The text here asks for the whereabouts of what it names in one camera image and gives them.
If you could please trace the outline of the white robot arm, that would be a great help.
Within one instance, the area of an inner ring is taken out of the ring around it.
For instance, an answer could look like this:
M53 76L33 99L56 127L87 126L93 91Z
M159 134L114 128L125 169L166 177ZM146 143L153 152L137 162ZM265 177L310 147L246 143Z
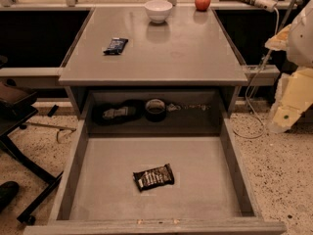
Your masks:
M281 77L269 117L269 130L283 133L313 105L313 0L265 47L285 51L287 59L297 65L295 72Z

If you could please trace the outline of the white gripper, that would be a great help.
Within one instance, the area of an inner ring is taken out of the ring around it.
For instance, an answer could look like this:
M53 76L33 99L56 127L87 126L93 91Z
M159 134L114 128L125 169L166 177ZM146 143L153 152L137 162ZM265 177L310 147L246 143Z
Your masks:
M288 51L290 29L291 25L288 24L269 38L265 47L273 51ZM299 67L291 75L283 73L268 117L268 129L274 133L290 130L312 105L313 69Z

